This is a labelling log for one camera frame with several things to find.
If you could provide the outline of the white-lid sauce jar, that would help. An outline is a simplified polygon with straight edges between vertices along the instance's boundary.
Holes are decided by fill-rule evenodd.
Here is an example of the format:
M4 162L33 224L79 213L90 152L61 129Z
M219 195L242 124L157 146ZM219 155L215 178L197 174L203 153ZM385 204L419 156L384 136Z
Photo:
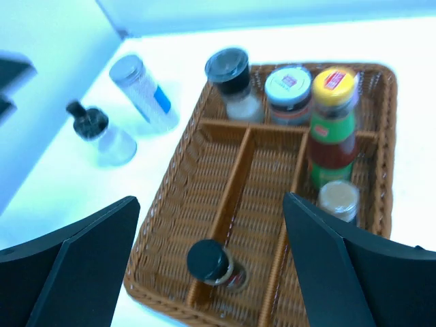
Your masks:
M301 65L274 70L264 90L274 124L297 126L309 121L311 114L311 73Z

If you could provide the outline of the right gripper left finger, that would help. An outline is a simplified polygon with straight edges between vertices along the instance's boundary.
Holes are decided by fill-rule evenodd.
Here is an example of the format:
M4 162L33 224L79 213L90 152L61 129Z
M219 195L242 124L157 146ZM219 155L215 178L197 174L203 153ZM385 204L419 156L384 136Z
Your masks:
M1 325L110 326L139 213L127 196L1 250Z

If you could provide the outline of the black-top salt grinder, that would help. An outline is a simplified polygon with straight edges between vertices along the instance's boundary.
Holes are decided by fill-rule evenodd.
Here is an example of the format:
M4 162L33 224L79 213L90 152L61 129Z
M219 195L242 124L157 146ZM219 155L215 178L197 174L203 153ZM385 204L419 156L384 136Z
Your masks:
M264 109L251 87L249 57L242 48L224 48L213 54L204 68L208 81L218 88L232 121L263 123Z

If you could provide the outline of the yellow-label oil bottle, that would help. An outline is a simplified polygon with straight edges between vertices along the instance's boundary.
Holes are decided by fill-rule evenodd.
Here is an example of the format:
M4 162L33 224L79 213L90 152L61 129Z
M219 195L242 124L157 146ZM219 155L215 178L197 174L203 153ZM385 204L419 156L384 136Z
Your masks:
M318 193L318 206L344 222L359 225L360 192L348 181L326 183Z

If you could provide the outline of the black-cap pepper jar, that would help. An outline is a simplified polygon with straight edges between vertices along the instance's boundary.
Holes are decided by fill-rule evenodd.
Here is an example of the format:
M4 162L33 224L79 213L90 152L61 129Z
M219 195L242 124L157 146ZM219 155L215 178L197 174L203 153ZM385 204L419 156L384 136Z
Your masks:
M222 286L229 292L241 291L249 281L247 269L219 242L199 240L187 253L190 274L207 285Z

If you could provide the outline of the green-label chili sauce bottle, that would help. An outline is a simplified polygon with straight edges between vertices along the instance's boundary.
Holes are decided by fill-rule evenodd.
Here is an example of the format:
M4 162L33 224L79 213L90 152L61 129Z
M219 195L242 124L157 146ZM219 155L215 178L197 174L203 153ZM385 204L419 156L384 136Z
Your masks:
M352 175L358 152L356 73L329 67L314 78L311 94L307 156L312 183L319 189L330 181L348 181Z

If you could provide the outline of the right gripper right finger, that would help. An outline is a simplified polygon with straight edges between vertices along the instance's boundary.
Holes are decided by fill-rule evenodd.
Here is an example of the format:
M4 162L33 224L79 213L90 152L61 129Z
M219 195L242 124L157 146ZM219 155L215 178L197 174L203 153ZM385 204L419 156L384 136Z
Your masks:
M310 326L434 326L435 252L374 235L295 193L283 197Z

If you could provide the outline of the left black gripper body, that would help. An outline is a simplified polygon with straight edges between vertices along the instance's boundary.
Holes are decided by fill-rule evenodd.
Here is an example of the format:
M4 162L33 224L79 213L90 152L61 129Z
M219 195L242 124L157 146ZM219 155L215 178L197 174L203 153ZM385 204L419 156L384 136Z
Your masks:
M1 51L1 122L16 111L13 95L23 88L37 70L27 56L18 52Z

